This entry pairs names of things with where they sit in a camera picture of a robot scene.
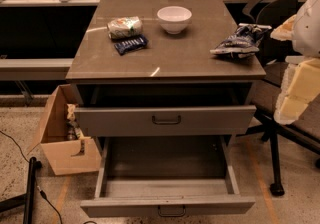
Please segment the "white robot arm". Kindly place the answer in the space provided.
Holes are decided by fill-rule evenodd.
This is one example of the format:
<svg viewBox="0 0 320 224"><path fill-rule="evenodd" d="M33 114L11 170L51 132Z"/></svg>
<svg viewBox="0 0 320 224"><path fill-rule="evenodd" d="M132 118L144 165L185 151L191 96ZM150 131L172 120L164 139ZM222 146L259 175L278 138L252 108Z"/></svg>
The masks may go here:
<svg viewBox="0 0 320 224"><path fill-rule="evenodd" d="M320 94L320 0L307 0L298 12L271 33L273 39L291 40L300 56L288 56L274 119L291 124Z"/></svg>

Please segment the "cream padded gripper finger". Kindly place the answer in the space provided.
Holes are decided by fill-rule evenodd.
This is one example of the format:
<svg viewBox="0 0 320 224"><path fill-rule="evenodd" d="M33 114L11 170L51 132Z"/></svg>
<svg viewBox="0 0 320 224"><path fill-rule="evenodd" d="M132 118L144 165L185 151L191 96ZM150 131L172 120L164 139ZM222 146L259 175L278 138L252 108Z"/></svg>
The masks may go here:
<svg viewBox="0 0 320 224"><path fill-rule="evenodd" d="M270 37L278 41L291 41L295 18L296 15L292 15L290 18L288 18L285 22L271 32Z"/></svg>
<svg viewBox="0 0 320 224"><path fill-rule="evenodd" d="M319 94L320 59L309 58L299 64L289 63L276 102L275 121L284 125L297 121Z"/></svg>

